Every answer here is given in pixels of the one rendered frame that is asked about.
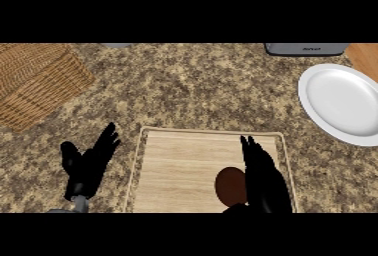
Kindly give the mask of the brown cupcake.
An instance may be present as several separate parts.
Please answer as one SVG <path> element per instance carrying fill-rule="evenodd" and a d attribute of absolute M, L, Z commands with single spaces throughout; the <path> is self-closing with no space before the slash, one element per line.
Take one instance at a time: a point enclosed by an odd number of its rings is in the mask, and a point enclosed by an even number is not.
<path fill-rule="evenodd" d="M 231 207 L 246 203 L 245 173 L 236 167 L 225 167 L 217 174 L 214 182 L 220 202 Z"/>

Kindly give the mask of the orange wooden surface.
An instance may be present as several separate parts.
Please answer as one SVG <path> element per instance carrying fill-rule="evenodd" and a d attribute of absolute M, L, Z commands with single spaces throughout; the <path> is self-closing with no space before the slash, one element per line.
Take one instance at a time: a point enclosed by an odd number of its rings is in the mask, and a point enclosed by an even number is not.
<path fill-rule="evenodd" d="M 345 54 L 354 69 L 378 83 L 378 43 L 352 43 Z"/>

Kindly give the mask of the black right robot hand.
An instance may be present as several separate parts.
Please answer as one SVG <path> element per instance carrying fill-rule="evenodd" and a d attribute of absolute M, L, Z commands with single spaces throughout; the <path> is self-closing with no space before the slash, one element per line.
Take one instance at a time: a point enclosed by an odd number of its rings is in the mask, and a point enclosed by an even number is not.
<path fill-rule="evenodd" d="M 290 198 L 273 159 L 251 136 L 240 137 L 245 162 L 246 203 L 236 203 L 225 214 L 289 214 Z"/>

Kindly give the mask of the grey appliance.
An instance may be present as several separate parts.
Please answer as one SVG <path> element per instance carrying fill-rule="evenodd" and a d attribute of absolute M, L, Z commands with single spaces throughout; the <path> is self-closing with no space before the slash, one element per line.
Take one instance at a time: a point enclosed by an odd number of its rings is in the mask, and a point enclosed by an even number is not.
<path fill-rule="evenodd" d="M 265 43 L 264 48 L 273 56 L 338 56 L 348 43 Z"/>

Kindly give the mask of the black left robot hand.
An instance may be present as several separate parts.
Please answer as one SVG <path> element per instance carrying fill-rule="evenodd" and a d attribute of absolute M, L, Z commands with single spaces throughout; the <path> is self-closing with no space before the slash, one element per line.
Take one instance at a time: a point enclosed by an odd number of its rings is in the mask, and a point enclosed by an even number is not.
<path fill-rule="evenodd" d="M 94 146 L 84 153 L 79 153 L 72 142 L 65 141 L 60 144 L 62 167 L 69 176 L 65 190 L 67 201 L 78 195 L 87 199 L 96 195 L 106 166 L 119 143 L 115 124 L 109 123 Z"/>

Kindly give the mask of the pale wooden tray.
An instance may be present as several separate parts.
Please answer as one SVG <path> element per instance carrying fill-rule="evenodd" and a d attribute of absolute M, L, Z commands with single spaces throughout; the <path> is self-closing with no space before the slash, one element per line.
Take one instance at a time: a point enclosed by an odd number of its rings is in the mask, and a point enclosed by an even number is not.
<path fill-rule="evenodd" d="M 172 129 L 140 130 L 124 210 L 132 213 L 217 213 L 225 209 L 215 195 L 215 177 L 225 167 L 245 167 L 239 138 L 252 137 L 268 152 L 293 191 L 283 135 Z"/>

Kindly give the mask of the white plate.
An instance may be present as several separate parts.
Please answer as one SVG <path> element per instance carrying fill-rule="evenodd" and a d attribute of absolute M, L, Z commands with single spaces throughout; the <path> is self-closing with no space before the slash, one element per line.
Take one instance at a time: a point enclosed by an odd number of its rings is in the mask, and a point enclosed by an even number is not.
<path fill-rule="evenodd" d="M 298 78 L 298 100 L 318 128 L 339 141 L 378 146 L 378 83 L 338 64 L 311 66 Z"/>

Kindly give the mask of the wicker basket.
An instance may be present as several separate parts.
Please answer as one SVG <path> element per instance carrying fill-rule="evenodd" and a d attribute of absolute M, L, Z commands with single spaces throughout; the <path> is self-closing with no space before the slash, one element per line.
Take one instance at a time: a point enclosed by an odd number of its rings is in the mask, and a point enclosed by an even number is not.
<path fill-rule="evenodd" d="M 0 125 L 28 130 L 93 82 L 67 44 L 0 43 Z"/>

